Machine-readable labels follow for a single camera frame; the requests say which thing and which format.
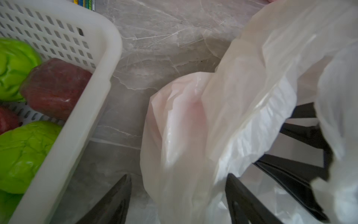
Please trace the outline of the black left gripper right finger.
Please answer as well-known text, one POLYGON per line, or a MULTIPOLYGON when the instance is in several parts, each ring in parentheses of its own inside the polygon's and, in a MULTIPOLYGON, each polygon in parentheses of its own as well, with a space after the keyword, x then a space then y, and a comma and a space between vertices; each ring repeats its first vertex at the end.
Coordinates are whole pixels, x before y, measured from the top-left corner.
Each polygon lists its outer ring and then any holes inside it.
POLYGON ((234 174, 227 176, 225 193, 233 224, 282 224, 234 174))

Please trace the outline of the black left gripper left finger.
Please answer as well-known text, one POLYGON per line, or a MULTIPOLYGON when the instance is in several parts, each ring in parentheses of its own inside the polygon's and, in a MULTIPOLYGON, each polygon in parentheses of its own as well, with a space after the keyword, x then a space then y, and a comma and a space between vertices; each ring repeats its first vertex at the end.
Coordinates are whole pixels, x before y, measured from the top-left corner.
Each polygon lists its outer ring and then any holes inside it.
POLYGON ((131 176, 125 174, 78 224, 124 224, 131 199, 131 176))

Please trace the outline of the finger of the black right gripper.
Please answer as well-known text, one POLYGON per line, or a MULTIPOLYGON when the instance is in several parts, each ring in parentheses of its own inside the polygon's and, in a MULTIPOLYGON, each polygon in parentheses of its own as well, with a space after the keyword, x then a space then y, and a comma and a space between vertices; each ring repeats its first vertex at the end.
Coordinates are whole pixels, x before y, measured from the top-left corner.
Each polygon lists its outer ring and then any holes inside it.
MULTIPOLYGON (((316 118, 314 103, 298 105, 292 112, 292 119, 316 118)), ((329 168, 333 162, 333 152, 323 136, 320 124, 314 126, 300 126, 284 123, 280 133, 298 140, 311 147, 321 149, 324 152, 324 168, 329 168)))
POLYGON ((316 178, 328 179, 329 174, 326 167, 318 167, 268 154, 264 154, 254 165, 274 179, 315 219, 323 223, 330 222, 316 201, 310 185, 316 178))

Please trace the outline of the white plastic bag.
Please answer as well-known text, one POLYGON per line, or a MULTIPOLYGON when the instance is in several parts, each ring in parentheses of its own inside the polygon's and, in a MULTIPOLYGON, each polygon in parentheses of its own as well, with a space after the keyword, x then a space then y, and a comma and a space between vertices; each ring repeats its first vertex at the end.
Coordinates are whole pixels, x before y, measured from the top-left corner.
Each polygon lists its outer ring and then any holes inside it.
POLYGON ((140 167, 162 224, 227 224, 224 185, 269 151, 298 96, 333 151, 314 197, 333 224, 358 221, 358 3, 276 1, 254 15, 214 73, 154 94, 140 167))

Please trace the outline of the green apple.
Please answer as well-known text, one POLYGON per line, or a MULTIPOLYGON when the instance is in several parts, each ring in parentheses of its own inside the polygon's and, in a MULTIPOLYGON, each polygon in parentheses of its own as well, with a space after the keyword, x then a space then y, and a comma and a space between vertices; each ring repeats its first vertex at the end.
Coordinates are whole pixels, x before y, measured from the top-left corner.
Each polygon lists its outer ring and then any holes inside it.
POLYGON ((39 54, 26 42, 1 38, 1 101, 24 101, 20 86, 41 63, 39 54))
POLYGON ((24 194, 41 167, 62 127, 35 121, 1 135, 1 190, 24 194))
POLYGON ((1 190, 0 223, 7 224, 20 203, 23 194, 10 194, 1 190))

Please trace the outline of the white perforated plastic basket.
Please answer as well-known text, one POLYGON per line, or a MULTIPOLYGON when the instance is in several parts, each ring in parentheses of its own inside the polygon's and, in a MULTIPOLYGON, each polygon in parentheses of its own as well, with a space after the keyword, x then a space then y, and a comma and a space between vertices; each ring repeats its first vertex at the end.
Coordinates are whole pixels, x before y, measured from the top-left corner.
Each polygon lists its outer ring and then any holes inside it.
POLYGON ((1 1, 1 223, 47 224, 121 54, 105 17, 68 1, 1 1))

